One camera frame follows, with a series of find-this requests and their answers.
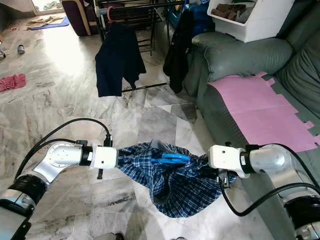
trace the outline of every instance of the plaid shirt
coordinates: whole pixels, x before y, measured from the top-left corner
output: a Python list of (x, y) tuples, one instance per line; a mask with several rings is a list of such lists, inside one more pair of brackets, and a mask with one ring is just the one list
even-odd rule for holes
[[(118, 168), (134, 181), (149, 188), (157, 209), (171, 218), (190, 217), (213, 203), (220, 195), (217, 170), (208, 166), (208, 156), (192, 155), (187, 149), (164, 144), (169, 153), (190, 156), (181, 164), (154, 163), (163, 153), (151, 143), (141, 143), (119, 151)], [(229, 174), (230, 183), (236, 180)]]

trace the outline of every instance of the marble floor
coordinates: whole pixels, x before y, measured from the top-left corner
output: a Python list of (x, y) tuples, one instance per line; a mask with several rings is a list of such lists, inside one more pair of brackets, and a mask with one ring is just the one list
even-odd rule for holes
[[(77, 117), (103, 121), (117, 148), (160, 139), (202, 155), (213, 144), (195, 100), (174, 94), (168, 86), (126, 92), (122, 97), (98, 98), (95, 54), (98, 35), (78, 37), (72, 27), (25, 30), (21, 19), (2, 34), (7, 58), (0, 61), (0, 78), (26, 74), (23, 88), (0, 93), (0, 191), (7, 188), (25, 154), (46, 133)], [(17, 54), (23, 44), (25, 54)], [(167, 82), (164, 56), (143, 53), (147, 69), (138, 86)], [(129, 85), (123, 82), (123, 88)], [(102, 141), (104, 132), (90, 122), (74, 123), (55, 137)], [(38, 152), (27, 169), (44, 156)], [(237, 181), (229, 196), (241, 210), (249, 198)], [(27, 240), (92, 240), (122, 232), (126, 240), (270, 240), (257, 211), (237, 217), (220, 197), (189, 218), (169, 218), (153, 206), (148, 189), (118, 169), (104, 172), (70, 168), (62, 173), (38, 204)]]

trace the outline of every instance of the green sofa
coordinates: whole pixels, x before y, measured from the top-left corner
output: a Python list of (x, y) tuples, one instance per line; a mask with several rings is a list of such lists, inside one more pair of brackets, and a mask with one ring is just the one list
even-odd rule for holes
[[(303, 10), (308, 9), (303, 17), (299, 12), (301, 5)], [(299, 1), (298, 7), (291, 10), (287, 19), (292, 19), (283, 25), (286, 29), (282, 30), (282, 38), (243, 43), (220, 32), (207, 32), (192, 39), (184, 87), (196, 97), (197, 106), (217, 144), (231, 142), (232, 146), (243, 148), (248, 142), (221, 95), (208, 82), (260, 72), (269, 74), (266, 80), (275, 79), (272, 88), (298, 110), (301, 121), (314, 124), (309, 130), (311, 134), (320, 134), (320, 2), (312, 3), (311, 7), (305, 5)], [(165, 27), (158, 26), (156, 37), (164, 51), (167, 50), (165, 33)], [(320, 147), (298, 155), (320, 183)], [(274, 188), (264, 174), (252, 175), (242, 183), (252, 201)], [(275, 240), (295, 239), (293, 225), (278, 197), (266, 201), (258, 211)]]

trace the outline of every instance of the pink cloth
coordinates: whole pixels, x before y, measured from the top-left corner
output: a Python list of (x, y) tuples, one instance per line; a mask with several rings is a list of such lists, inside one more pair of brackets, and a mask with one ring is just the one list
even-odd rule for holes
[(312, 122), (303, 123), (296, 116), (298, 111), (271, 88), (275, 80), (265, 81), (264, 75), (231, 75), (209, 84), (219, 91), (249, 144), (279, 143), (297, 153), (316, 149), (320, 138), (308, 131)]
[(0, 92), (3, 92), (8, 89), (17, 89), (22, 88), (26, 85), (26, 75), (20, 73), (19, 75), (5, 76), (0, 79)]

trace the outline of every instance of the clothes drying rack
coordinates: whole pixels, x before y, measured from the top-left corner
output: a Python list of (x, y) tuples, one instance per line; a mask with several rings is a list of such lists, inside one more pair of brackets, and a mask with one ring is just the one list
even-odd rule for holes
[[(155, 50), (155, 26), (156, 23), (166, 22), (167, 42), (170, 46), (169, 34), (169, 18), (168, 7), (183, 5), (185, 1), (165, 1), (159, 3), (159, 0), (92, 0), (94, 6), (95, 20), (98, 32), (102, 42), (105, 41), (108, 35), (109, 25), (112, 22), (119, 22), (135, 30), (144, 30), (150, 28), (150, 38), (138, 39), (140, 52), (152, 52)], [(161, 16), (159, 9), (164, 8), (164, 16)], [(125, 89), (122, 92), (131, 92), (135, 90), (148, 89), (166, 85), (167, 82)]]

